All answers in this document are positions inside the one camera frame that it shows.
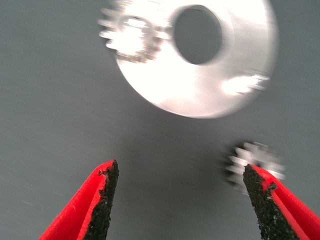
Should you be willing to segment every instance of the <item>metal part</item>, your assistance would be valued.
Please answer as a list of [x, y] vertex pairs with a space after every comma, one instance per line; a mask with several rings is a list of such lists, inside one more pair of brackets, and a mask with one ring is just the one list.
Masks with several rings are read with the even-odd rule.
[[[203, 64], [184, 59], [173, 37], [187, 9], [216, 17], [217, 55]], [[103, 9], [100, 36], [124, 77], [146, 100], [192, 118], [217, 118], [252, 100], [268, 85], [276, 58], [277, 23], [267, 0], [116, 0]]]
[[272, 148], [257, 142], [246, 142], [243, 147], [244, 149], [239, 147], [235, 149], [237, 156], [230, 156], [229, 159], [232, 165], [226, 167], [226, 169], [231, 172], [228, 180], [234, 183], [236, 189], [245, 194], [247, 193], [243, 181], [243, 174], [245, 172], [245, 166], [248, 164], [267, 170], [277, 179], [285, 179], [285, 175], [282, 173], [285, 167], [282, 164], [281, 158]]

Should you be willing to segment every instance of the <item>spur gear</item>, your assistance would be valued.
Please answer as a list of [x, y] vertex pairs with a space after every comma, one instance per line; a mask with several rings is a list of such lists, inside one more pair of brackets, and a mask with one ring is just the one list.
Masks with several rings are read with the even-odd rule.
[[228, 180], [234, 183], [234, 187], [244, 194], [247, 194], [247, 189], [243, 181], [243, 174], [245, 166], [248, 164], [267, 170], [277, 179], [285, 179], [285, 175], [282, 174], [285, 167], [281, 158], [269, 146], [258, 142], [245, 142], [243, 148], [237, 147], [235, 152], [237, 156], [230, 156], [229, 159], [232, 164], [226, 167], [231, 172]]
[[113, 9], [101, 9], [106, 18], [98, 20], [105, 27], [99, 36], [107, 39], [106, 47], [129, 62], [153, 59], [161, 39], [166, 38], [159, 18], [150, 16], [160, 11], [158, 1], [114, 0], [111, 4]]

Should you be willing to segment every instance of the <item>small gear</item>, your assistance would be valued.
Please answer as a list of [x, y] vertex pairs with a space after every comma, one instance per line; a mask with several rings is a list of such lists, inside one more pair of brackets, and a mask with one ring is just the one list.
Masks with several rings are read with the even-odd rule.
[[245, 166], [248, 164], [267, 170], [277, 179], [285, 179], [285, 176], [282, 174], [285, 167], [282, 164], [281, 158], [269, 146], [257, 142], [245, 142], [243, 148], [237, 147], [235, 152], [237, 156], [229, 157], [232, 164], [227, 166], [226, 169], [231, 172], [228, 180], [234, 183], [234, 187], [242, 193], [247, 194], [243, 174]]
[[148, 13], [157, 12], [160, 4], [155, 0], [114, 0], [111, 4], [113, 9], [101, 9], [106, 19], [98, 20], [98, 24], [105, 27], [99, 36], [108, 39], [106, 47], [130, 62], [153, 59], [166, 34], [159, 21]]

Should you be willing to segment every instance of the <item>round hole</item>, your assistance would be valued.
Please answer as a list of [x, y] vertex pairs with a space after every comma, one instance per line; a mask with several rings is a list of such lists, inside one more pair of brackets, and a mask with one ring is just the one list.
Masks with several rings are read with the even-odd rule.
[[222, 44], [219, 20], [204, 6], [184, 10], [176, 19], [173, 35], [180, 54], [196, 65], [213, 59]]

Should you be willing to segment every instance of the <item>gray surface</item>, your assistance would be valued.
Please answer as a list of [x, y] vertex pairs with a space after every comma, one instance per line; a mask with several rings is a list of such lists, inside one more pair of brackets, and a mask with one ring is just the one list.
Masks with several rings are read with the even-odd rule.
[[259, 239], [248, 197], [221, 174], [240, 140], [276, 147], [285, 184], [320, 215], [320, 4], [272, 3], [280, 53], [270, 88], [235, 114], [198, 120], [127, 84], [98, 37], [103, 0], [2, 0], [0, 239], [36, 239], [113, 158], [109, 240]]

